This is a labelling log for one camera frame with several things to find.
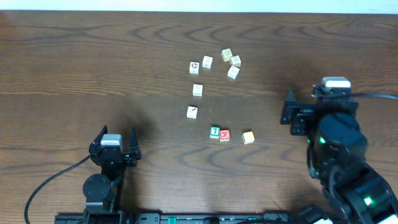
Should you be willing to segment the yellow top wooden block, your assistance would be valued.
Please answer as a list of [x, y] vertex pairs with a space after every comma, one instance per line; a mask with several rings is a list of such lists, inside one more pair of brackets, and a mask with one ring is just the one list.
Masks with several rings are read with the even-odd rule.
[[254, 133], [252, 131], [243, 133], [242, 138], [244, 144], [251, 144], [255, 141]]

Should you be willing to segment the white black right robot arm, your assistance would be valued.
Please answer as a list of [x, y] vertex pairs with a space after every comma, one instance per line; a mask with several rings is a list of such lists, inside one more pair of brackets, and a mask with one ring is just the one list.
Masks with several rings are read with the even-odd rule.
[[349, 87], [314, 85], [316, 103], [299, 103], [289, 90], [280, 123], [306, 136], [310, 176], [337, 216], [349, 223], [397, 223], [397, 197], [367, 162], [368, 140], [356, 119]]

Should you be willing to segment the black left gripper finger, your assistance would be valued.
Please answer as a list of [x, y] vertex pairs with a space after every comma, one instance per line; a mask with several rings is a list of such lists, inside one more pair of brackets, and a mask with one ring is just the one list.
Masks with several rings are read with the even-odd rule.
[[131, 154], [134, 154], [136, 156], [139, 155], [139, 144], [137, 141], [137, 137], [136, 137], [136, 127], [133, 126], [131, 129], [131, 137], [129, 140], [129, 150]]
[[97, 137], [94, 139], [94, 141], [92, 142], [92, 145], [100, 145], [101, 144], [101, 140], [103, 138], [103, 136], [105, 134], [108, 133], [108, 128], [107, 125], [104, 125], [102, 130], [100, 131], [99, 135], [97, 135]]

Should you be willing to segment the red M wooden block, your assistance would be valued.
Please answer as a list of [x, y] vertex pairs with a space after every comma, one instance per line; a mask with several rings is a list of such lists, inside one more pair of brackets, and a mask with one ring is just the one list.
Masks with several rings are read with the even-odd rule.
[[231, 133], [229, 129], [222, 129], [220, 131], [220, 141], [221, 142], [228, 142], [231, 139]]

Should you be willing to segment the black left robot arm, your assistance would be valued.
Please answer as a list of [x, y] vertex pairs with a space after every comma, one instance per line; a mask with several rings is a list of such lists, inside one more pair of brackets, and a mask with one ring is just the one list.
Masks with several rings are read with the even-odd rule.
[[89, 146], [90, 159], [101, 172], [89, 176], [83, 184], [86, 208], [83, 223], [134, 223], [134, 217], [120, 206], [124, 175], [128, 167], [137, 165], [141, 159], [136, 138], [136, 129], [131, 129], [129, 151], [123, 153], [120, 134], [109, 134], [106, 126]]

